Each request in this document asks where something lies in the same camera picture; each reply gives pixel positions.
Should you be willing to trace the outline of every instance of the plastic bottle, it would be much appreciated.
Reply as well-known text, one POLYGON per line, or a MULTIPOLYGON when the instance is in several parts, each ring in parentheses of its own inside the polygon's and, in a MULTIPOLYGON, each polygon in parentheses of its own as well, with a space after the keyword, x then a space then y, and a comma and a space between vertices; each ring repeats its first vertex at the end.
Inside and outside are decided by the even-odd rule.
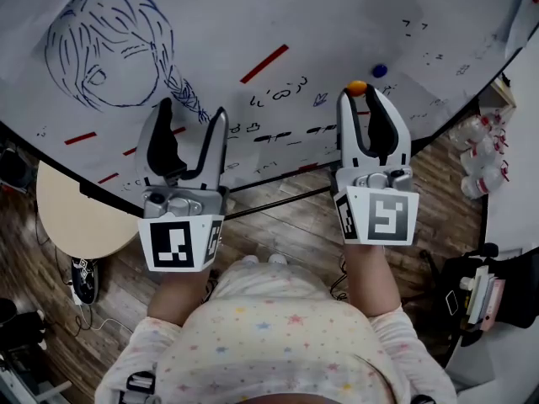
POLYGON ((502 144, 504 144, 505 146, 508 146, 507 145, 507 138, 505 137, 505 129, 500 129, 499 130, 498 139, 502 144))
POLYGON ((487 165, 478 176, 464 177, 461 190, 469 199, 477 199, 495 191, 504 180, 509 181, 509 164, 503 160, 501 166, 487 165))
POLYGON ((498 110, 496 110, 495 112, 489 112, 485 114, 485 117, 488 118, 488 121, 490 121, 490 125, 493 127, 501 126, 505 124, 505 121, 502 118, 502 116, 499 114, 498 110))
POLYGON ((482 167, 494 163, 499 155, 504 155, 504 144, 499 136, 486 135, 474 148, 461 154, 461 164, 468 175, 473 175, 482 167))
POLYGON ((451 129, 449 139, 456 148, 464 151, 479 143, 490 132, 490 129, 491 125, 487 117, 474 115, 451 129))

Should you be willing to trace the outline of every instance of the metal rod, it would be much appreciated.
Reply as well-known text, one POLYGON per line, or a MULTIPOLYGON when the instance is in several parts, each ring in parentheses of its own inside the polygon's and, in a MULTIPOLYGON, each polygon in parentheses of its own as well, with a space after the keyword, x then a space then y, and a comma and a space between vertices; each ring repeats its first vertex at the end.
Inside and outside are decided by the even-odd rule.
POLYGON ((331 186, 322 187, 321 189, 316 189, 316 190, 313 190, 313 191, 310 191, 310 192, 299 194, 297 196, 292 196, 291 198, 278 200, 277 202, 272 202, 271 204, 256 206, 256 207, 251 208, 249 210, 235 212, 234 214, 227 215, 225 217, 225 220, 233 220, 233 219, 237 219, 238 217, 243 217, 244 215, 249 215, 249 214, 253 214, 255 212, 268 210, 269 208, 275 208, 276 206, 281 206, 281 205, 288 204, 290 202, 295 202, 296 200, 305 199, 305 198, 308 198, 310 196, 314 196, 315 194, 321 194, 321 193, 328 192, 329 189, 331 189, 331 186))
POLYGON ((242 191, 242 190, 245 190, 245 189, 251 189, 252 187, 256 187, 258 185, 262 185, 262 184, 266 184, 266 183, 273 183, 274 181, 280 181, 281 179, 284 179, 284 178, 296 177, 297 175, 301 175, 302 173, 316 171, 318 169, 324 169, 325 167, 330 167, 330 166, 333 166, 333 165, 338 164, 338 163, 340 163, 340 160, 335 160, 334 162, 324 163, 323 165, 317 165, 317 166, 313 166, 313 167, 308 167, 308 168, 302 169, 302 170, 296 170, 296 171, 292 171, 292 172, 288 172, 288 173, 283 173, 282 175, 278 175, 278 176, 273 177, 273 178, 265 179, 263 181, 257 181, 256 183, 243 185, 242 187, 236 187, 235 189, 230 189, 230 193, 239 192, 239 191, 242 191))

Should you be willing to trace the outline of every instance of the person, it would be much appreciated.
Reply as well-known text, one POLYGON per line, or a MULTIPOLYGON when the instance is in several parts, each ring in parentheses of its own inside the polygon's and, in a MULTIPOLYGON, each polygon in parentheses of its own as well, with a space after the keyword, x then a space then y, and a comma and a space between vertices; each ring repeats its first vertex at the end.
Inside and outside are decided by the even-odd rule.
POLYGON ((281 254, 235 262, 203 305, 208 268, 167 274, 95 401, 456 403, 383 247, 346 245, 344 259, 350 303, 281 254))
POLYGON ((43 311, 18 314, 11 300, 0 298, 0 351, 8 352, 35 344, 47 350, 45 329, 43 311))

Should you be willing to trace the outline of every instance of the round table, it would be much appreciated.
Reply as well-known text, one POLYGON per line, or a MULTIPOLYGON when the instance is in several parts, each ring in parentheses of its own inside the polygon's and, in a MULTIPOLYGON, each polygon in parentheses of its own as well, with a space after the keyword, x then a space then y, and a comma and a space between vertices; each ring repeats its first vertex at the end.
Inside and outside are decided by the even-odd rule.
POLYGON ((74 258, 104 258, 138 233, 137 217, 84 196, 79 184, 40 162, 37 203, 47 235, 74 258))

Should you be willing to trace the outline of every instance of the orange ball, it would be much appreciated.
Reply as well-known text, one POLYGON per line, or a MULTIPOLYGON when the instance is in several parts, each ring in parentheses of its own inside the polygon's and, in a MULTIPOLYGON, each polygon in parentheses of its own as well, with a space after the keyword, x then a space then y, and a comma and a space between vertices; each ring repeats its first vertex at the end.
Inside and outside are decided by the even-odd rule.
POLYGON ((346 86, 346 89, 350 92, 350 96, 357 98, 361 94, 365 94, 367 83, 365 81, 352 81, 346 86))

